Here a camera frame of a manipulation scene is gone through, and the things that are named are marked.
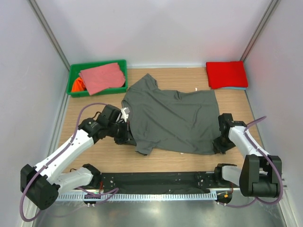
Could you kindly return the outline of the grey t shirt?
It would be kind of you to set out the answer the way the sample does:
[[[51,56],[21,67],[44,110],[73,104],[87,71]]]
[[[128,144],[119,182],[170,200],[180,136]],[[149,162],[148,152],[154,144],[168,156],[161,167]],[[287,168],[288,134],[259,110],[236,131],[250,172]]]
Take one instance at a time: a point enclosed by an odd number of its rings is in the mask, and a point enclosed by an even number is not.
[[[158,148],[214,154],[213,140],[220,136],[214,91],[161,90],[157,81],[146,74],[129,87],[122,106],[130,110],[130,131],[138,153],[149,155]]]

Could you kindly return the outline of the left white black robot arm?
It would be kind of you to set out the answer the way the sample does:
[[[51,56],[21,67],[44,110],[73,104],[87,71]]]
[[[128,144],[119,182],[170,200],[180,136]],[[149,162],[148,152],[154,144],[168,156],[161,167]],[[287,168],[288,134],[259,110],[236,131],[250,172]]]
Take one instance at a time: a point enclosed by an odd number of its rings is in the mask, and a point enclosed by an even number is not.
[[[35,166],[25,165],[21,169],[21,191],[40,210],[45,210],[65,192],[81,186],[96,189],[101,184],[101,172],[91,164],[67,174],[63,170],[105,137],[112,137],[118,145],[135,145],[128,124],[129,113],[127,107],[105,105],[92,118],[77,121],[72,136],[54,153]]]

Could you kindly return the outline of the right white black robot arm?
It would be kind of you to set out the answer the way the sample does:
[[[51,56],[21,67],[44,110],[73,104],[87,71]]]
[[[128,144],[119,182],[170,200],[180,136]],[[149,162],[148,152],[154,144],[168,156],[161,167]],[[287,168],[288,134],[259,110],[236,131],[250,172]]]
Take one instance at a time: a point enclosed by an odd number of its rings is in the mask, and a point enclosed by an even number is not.
[[[274,198],[282,199],[282,160],[265,151],[252,137],[250,128],[266,117],[260,117],[248,124],[235,121],[230,113],[219,115],[221,135],[213,141],[216,153],[225,154],[237,148],[244,157],[242,168],[231,164],[219,164],[220,171],[213,175],[218,187],[225,187],[229,182],[239,186],[243,196],[254,197],[258,201]]]

